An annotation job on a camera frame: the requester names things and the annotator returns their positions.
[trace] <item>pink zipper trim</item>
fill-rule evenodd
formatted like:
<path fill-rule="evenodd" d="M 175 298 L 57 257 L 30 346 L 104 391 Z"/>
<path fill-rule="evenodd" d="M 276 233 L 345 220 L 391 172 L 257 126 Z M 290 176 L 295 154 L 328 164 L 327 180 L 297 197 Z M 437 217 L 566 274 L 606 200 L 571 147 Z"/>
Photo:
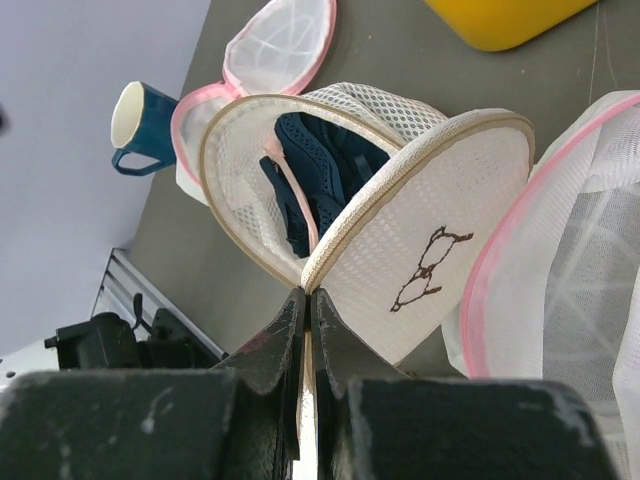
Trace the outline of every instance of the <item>pink zipper trim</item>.
<path fill-rule="evenodd" d="M 634 94 L 626 100 L 609 107 L 576 132 L 548 160 L 546 165 L 541 167 L 540 171 L 520 193 L 517 200 L 511 205 L 489 237 L 471 269 L 460 302 L 460 337 L 464 362 L 469 377 L 491 376 L 485 346 L 485 304 L 489 295 L 490 276 L 500 261 L 500 254 L 505 244 L 510 240 L 515 225 L 522 220 L 536 192 L 540 190 L 544 184 L 543 182 L 567 153 L 604 122 L 637 103 L 640 103 L 640 94 Z M 473 314 L 473 322 L 470 320 L 471 314 Z"/>
<path fill-rule="evenodd" d="M 171 116 L 171 143 L 173 143 L 173 149 L 176 152 L 177 161 L 182 165 L 184 171 L 187 172 L 189 178 L 199 187 L 201 186 L 200 179 L 196 176 L 196 173 L 191 170 L 191 166 L 187 160 L 187 154 L 182 148 L 182 141 L 180 140 L 180 124 L 189 110 L 196 105 L 200 105 L 201 103 L 216 97 L 224 97 L 229 100 L 229 102 L 232 102 L 238 97 L 238 95 L 232 88 L 221 82 L 207 85 L 199 88 L 198 90 L 194 90 L 180 100 L 176 109 L 173 111 L 173 115 Z"/>

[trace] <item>mug rim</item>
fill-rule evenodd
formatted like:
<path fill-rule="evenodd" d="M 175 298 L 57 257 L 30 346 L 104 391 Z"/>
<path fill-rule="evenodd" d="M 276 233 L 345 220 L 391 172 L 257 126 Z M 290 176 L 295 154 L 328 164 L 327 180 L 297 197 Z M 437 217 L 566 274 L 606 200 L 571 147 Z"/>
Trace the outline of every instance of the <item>mug rim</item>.
<path fill-rule="evenodd" d="M 133 95 L 137 95 L 137 97 L 134 96 L 133 99 L 128 98 Z M 128 120 L 129 124 L 127 126 L 129 128 L 125 129 L 125 132 L 129 132 L 129 135 L 125 141 L 122 141 L 120 137 L 124 136 L 124 133 L 120 133 L 116 131 L 117 121 L 118 121 L 117 117 L 119 113 L 120 115 L 123 114 L 124 108 L 128 106 L 128 102 L 131 100 L 136 102 L 134 106 L 135 108 L 137 108 L 137 117 L 134 118 L 135 124 L 133 123 L 133 120 Z M 133 140 L 133 137 L 138 131 L 138 128 L 140 127 L 143 111 L 144 111 L 144 86 L 140 81 L 130 82 L 127 84 L 126 87 L 124 87 L 124 89 L 120 93 L 120 97 L 118 98 L 118 101 L 116 102 L 116 106 L 113 109 L 113 114 L 111 115 L 111 144 L 115 148 L 124 148 L 129 143 L 131 143 L 131 141 Z"/>

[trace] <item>table surface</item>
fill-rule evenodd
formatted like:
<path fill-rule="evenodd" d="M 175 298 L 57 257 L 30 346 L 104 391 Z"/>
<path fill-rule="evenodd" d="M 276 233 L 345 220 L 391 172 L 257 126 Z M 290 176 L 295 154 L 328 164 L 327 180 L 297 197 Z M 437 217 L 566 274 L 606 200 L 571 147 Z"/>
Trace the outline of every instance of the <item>table surface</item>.
<path fill-rule="evenodd" d="M 264 3 L 213 0 L 183 95 L 221 80 L 226 43 Z M 449 116 L 507 108 L 533 122 L 536 158 L 593 101 L 640 87 L 638 0 L 601 0 L 502 53 L 470 48 L 420 0 L 338 0 L 338 9 L 331 49 L 309 89 L 365 83 Z M 273 318 L 287 294 L 207 207 L 182 193 L 174 168 L 155 175 L 130 259 L 230 352 Z"/>

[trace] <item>white mesh laundry bag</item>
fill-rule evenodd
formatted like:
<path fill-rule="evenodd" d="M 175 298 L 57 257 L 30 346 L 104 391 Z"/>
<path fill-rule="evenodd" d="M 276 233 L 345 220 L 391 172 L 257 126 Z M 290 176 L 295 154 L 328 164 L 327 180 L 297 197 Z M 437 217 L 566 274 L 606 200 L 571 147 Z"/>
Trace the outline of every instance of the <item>white mesh laundry bag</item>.
<path fill-rule="evenodd" d="M 391 157 L 305 259 L 285 239 L 258 164 L 289 112 L 333 122 Z M 529 123 L 506 110 L 447 120 L 421 102 L 343 83 L 228 105 L 205 132 L 200 178 L 214 215 L 251 258 L 288 285 L 322 285 L 346 324 L 397 363 L 459 303 L 474 259 L 526 183 L 532 145 Z"/>
<path fill-rule="evenodd" d="M 478 257 L 460 307 L 470 376 L 571 386 L 622 477 L 635 479 L 639 105 L 640 92 L 606 95 L 549 147 Z"/>
<path fill-rule="evenodd" d="M 336 21 L 336 0 L 271 0 L 227 45 L 219 82 L 186 95 L 171 119 L 176 183 L 206 204 L 198 176 L 200 139 L 232 100 L 257 93 L 297 95 L 324 60 Z"/>

